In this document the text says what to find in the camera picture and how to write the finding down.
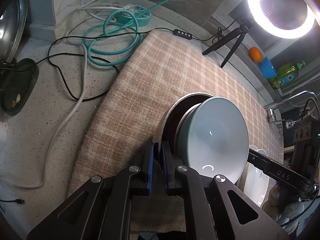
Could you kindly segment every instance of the dish soap bottle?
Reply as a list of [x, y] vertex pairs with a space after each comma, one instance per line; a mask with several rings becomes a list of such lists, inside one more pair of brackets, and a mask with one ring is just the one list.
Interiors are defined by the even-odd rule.
[[304, 61], [298, 63], [296, 66], [293, 63], [288, 63], [279, 68], [276, 71], [277, 76], [269, 78], [272, 88], [278, 89], [295, 80], [298, 77], [298, 71], [303, 67], [306, 67], [306, 63]]

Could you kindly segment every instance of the faucet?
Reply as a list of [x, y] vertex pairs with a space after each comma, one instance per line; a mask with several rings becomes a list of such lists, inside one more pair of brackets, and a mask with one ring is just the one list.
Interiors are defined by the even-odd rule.
[[281, 120], [277, 120], [276, 119], [276, 114], [274, 112], [275, 109], [278, 109], [279, 106], [291, 102], [292, 100], [295, 100], [299, 97], [302, 97], [304, 95], [310, 95], [310, 97], [313, 97], [315, 101], [317, 101], [317, 95], [316, 93], [314, 93], [312, 90], [304, 90], [292, 97], [283, 99], [279, 102], [273, 102], [271, 104], [268, 104], [266, 106], [264, 106], [264, 109], [267, 111], [268, 114], [268, 123], [272, 123], [272, 122], [280, 122]]

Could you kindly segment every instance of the tripod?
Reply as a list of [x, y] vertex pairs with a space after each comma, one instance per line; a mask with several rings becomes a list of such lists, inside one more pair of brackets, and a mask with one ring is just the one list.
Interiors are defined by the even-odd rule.
[[219, 48], [221, 48], [223, 45], [227, 44], [229, 41], [233, 40], [234, 38], [236, 38], [237, 36], [239, 36], [238, 40], [236, 41], [236, 43], [233, 45], [233, 47], [231, 48], [230, 52], [228, 53], [228, 55], [226, 56], [226, 58], [224, 59], [224, 61], [221, 63], [221, 68], [223, 68], [223, 66], [228, 62], [228, 60], [231, 58], [232, 54], [236, 51], [236, 49], [239, 47], [239, 45], [241, 44], [241, 42], [244, 39], [244, 36], [249, 32], [249, 30], [251, 29], [253, 23], [250, 21], [245, 21], [244, 23], [242, 23], [238, 28], [235, 28], [233, 31], [231, 31], [230, 33], [228, 33], [226, 36], [224, 36], [221, 40], [218, 40], [215, 44], [213, 44], [211, 47], [209, 47], [208, 49], [206, 49], [204, 52], [202, 52], [202, 55], [207, 55], [210, 52], [217, 50]]

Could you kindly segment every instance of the beige checkered cloth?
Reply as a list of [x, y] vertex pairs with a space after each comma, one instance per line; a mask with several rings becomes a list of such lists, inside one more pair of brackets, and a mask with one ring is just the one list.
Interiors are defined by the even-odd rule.
[[[239, 82], [171, 34], [152, 31], [136, 49], [101, 104], [76, 161], [69, 194], [93, 175], [109, 177], [128, 166], [164, 112], [180, 97], [207, 92], [234, 102], [244, 116], [250, 144], [279, 161], [280, 136], [260, 103]], [[185, 231], [183, 202], [164, 193], [155, 163], [152, 195], [133, 200], [131, 230]]]

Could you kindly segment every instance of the black tripod leg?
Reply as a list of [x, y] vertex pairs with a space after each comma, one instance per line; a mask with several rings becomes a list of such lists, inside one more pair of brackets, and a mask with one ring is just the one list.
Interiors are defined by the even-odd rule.
[[223, 60], [223, 62], [221, 63], [221, 68], [223, 68], [223, 66], [228, 62], [228, 60], [231, 58], [231, 56], [234, 54], [234, 52], [236, 51], [236, 49], [239, 47], [239, 45], [241, 44], [241, 42], [244, 39], [245, 34], [241, 34], [239, 36], [239, 38], [237, 39], [236, 43], [233, 45], [233, 47], [231, 48], [231, 50], [229, 51], [228, 55], [226, 56], [226, 58]]
[[233, 40], [235, 37], [240, 35], [242, 32], [239, 28], [234, 29], [230, 33], [228, 33], [226, 36], [224, 36], [221, 40], [217, 41], [215, 44], [213, 44], [211, 47], [207, 48], [204, 52], [202, 52], [202, 55], [207, 55], [210, 52], [219, 49], [229, 41]]

